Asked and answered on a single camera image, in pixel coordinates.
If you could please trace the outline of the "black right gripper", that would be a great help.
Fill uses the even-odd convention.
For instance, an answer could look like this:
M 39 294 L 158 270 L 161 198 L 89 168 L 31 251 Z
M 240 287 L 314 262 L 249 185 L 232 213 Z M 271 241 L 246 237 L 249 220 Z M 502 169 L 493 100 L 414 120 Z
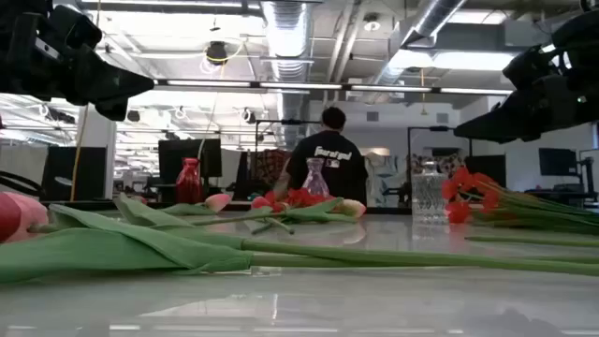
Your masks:
M 461 138 L 507 143 L 532 141 L 546 132 L 598 119 L 598 11 L 585 11 L 551 35 L 551 51 L 539 45 L 503 70 L 515 86 L 489 112 L 454 129 Z

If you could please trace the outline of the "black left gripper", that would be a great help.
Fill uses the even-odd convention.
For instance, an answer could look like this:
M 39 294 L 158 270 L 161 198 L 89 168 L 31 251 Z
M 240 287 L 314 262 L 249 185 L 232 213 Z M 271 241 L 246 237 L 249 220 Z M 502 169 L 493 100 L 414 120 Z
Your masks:
M 95 104 L 124 121 L 129 97 L 153 79 L 113 66 L 95 52 L 101 30 L 83 13 L 52 1 L 1 0 L 1 91 L 42 100 Z

